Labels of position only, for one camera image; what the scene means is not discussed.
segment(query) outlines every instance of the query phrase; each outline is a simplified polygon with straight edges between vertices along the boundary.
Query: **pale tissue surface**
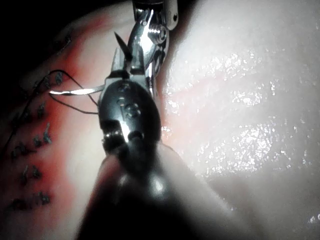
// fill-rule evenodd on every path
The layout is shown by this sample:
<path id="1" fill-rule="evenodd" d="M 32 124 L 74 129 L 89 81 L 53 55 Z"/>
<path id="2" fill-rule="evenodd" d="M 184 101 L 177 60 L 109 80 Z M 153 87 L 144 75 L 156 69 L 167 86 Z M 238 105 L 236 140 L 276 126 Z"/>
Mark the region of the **pale tissue surface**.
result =
<path id="1" fill-rule="evenodd" d="M 164 78 L 164 142 L 270 239 L 317 239 L 319 2 L 191 12 Z"/>

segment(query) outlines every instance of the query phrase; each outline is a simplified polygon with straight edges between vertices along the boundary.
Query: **dark background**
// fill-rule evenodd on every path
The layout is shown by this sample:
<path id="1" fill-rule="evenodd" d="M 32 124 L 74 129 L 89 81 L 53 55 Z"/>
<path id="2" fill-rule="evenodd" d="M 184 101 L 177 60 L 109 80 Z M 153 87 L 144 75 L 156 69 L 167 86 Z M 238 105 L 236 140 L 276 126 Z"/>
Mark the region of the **dark background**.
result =
<path id="1" fill-rule="evenodd" d="M 9 14 L 2 21 L 6 28 L 2 33 L 4 59 L 12 70 L 9 82 L 19 79 L 46 59 L 46 48 L 52 38 L 71 21 L 118 2 L 124 0 L 22 1 L 9 3 L 12 6 L 7 10 L 2 8 L 2 13 L 8 11 L 6 14 Z"/>

